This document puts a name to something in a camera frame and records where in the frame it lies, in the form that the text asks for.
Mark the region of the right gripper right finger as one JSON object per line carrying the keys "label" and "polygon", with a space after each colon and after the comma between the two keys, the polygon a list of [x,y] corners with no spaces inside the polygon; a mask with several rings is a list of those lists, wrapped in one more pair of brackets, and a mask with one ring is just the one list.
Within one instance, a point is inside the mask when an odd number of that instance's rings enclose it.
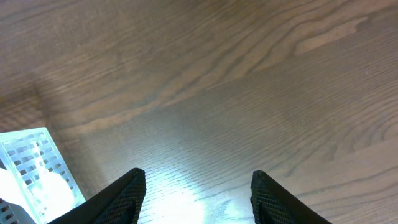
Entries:
{"label": "right gripper right finger", "polygon": [[250,202],[256,224],[330,224],[261,170],[253,172]]}

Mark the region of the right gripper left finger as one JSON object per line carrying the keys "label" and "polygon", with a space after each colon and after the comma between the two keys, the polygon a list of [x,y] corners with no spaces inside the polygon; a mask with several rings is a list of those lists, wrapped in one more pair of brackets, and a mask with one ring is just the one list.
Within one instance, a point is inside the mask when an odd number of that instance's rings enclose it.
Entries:
{"label": "right gripper left finger", "polygon": [[145,172],[133,168],[51,224],[136,224],[146,195]]}

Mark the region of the clear perforated plastic basket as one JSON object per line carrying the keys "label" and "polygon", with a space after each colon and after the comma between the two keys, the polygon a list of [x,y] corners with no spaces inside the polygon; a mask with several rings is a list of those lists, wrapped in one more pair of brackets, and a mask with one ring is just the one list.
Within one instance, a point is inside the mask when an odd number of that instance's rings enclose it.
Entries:
{"label": "clear perforated plastic basket", "polygon": [[1,133],[1,223],[50,223],[85,201],[47,128]]}

